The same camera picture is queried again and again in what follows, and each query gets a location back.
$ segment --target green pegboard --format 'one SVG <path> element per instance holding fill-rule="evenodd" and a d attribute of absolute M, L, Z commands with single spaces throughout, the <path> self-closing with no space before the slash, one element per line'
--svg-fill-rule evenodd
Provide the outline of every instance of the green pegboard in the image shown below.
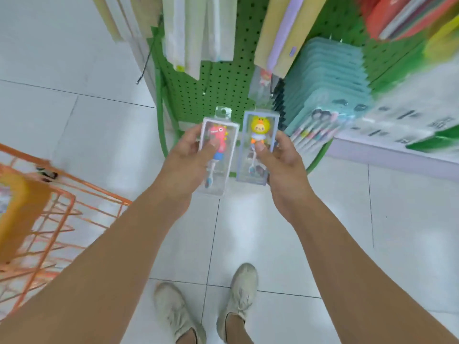
<path fill-rule="evenodd" d="M 247 96 L 268 3 L 269 0 L 238 0 L 234 61 L 203 61 L 199 81 L 176 72 L 162 54 L 160 38 L 154 41 L 155 63 L 164 75 L 169 102 L 179 121 L 199 123 L 203 117 L 213 116 L 215 107 L 221 105 L 232 108 L 232 119 L 242 125 L 244 111 L 254 107 Z M 410 68 L 411 57 L 419 57 L 416 54 L 420 51 L 416 49 L 425 43 L 423 33 L 388 43 L 370 39 L 354 0 L 327 0 L 308 39 L 317 36 L 362 46 L 374 93 L 386 90 L 395 79 L 402 79 Z"/>

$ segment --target person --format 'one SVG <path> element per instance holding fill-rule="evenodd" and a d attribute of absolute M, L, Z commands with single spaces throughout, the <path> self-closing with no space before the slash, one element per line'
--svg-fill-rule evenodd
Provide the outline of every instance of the person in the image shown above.
<path fill-rule="evenodd" d="M 206 177 L 218 140 L 201 151 L 201 126 L 184 133 L 153 184 L 55 280 L 0 325 L 0 343 L 119 343 L 148 280 L 158 249 Z M 270 172 L 274 204 L 298 235 L 342 343 L 459 343 L 368 257 L 314 194 L 301 156 L 278 132 L 270 153 L 256 143 Z M 255 267 L 236 271 L 217 321 L 222 340 L 252 343 L 244 324 L 257 294 Z M 204 329 L 171 284 L 154 293 L 157 315 L 178 344 L 204 344 Z"/>

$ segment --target floor tile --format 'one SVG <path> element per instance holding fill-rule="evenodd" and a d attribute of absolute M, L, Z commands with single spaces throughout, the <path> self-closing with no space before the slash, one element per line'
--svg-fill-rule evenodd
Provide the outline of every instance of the floor tile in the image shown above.
<path fill-rule="evenodd" d="M 153 292 L 160 281 L 149 280 L 135 309 L 122 344 L 173 344 L 172 335 L 157 321 L 153 306 Z M 187 307 L 198 321 L 202 316 L 206 286 L 191 283 L 174 283 L 185 297 Z"/>
<path fill-rule="evenodd" d="M 208 286 L 202 324 L 209 344 L 222 343 L 217 318 L 230 290 Z M 324 302 L 318 298 L 258 292 L 246 322 L 254 343 L 340 343 Z"/>
<path fill-rule="evenodd" d="M 97 55 L 83 90 L 84 94 L 111 100 L 156 107 L 141 75 L 131 47 L 126 42 L 111 42 Z"/>
<path fill-rule="evenodd" d="M 50 159 L 76 99 L 75 94 L 0 81 L 0 143 Z"/>
<path fill-rule="evenodd" d="M 459 184 L 370 167 L 376 259 L 424 308 L 459 312 Z"/>
<path fill-rule="evenodd" d="M 219 199 L 193 194 L 188 211 L 164 239 L 150 277 L 206 284 Z"/>
<path fill-rule="evenodd" d="M 0 79 L 81 92 L 112 42 L 92 0 L 2 0 Z"/>
<path fill-rule="evenodd" d="M 326 158 L 311 183 L 357 241 L 371 249 L 367 167 Z M 258 269 L 260 290 L 319 296 L 301 243 L 275 208 L 269 186 L 230 179 L 220 200 L 209 284 L 229 286 L 244 262 Z"/>
<path fill-rule="evenodd" d="M 430 313 L 459 339 L 459 314 Z"/>
<path fill-rule="evenodd" d="M 53 162 L 85 181 L 136 198 L 164 162 L 156 109 L 79 96 Z"/>

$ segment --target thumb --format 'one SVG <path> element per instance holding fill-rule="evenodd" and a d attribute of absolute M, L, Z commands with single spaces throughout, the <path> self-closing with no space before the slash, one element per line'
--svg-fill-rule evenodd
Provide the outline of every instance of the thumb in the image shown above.
<path fill-rule="evenodd" d="M 219 146 L 220 146 L 219 139 L 217 138 L 211 139 L 207 144 L 204 145 L 202 150 L 197 153 L 196 156 L 198 158 L 198 161 L 201 164 L 206 165 L 207 162 L 209 162 L 213 158 Z"/>
<path fill-rule="evenodd" d="M 270 172 L 273 172 L 279 165 L 276 157 L 267 149 L 266 145 L 261 141 L 255 143 L 255 151 L 260 161 L 265 164 Z"/>

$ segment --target small package with red character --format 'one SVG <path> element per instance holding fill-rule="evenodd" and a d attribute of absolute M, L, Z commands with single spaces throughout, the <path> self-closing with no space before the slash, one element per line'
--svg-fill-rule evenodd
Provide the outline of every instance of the small package with red character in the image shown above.
<path fill-rule="evenodd" d="M 223 111 L 231 109 L 218 107 Z M 207 177 L 199 186 L 199 192 L 222 196 L 226 181 L 230 175 L 230 165 L 236 147 L 239 124 L 233 123 L 229 118 L 204 117 L 202 121 L 201 140 L 199 150 L 211 139 L 220 141 L 219 148 L 207 166 Z"/>
<path fill-rule="evenodd" d="M 267 184 L 268 170 L 257 157 L 255 143 L 262 142 L 272 152 L 278 125 L 278 112 L 263 109 L 245 112 L 242 136 L 240 138 L 236 181 L 263 186 Z"/>

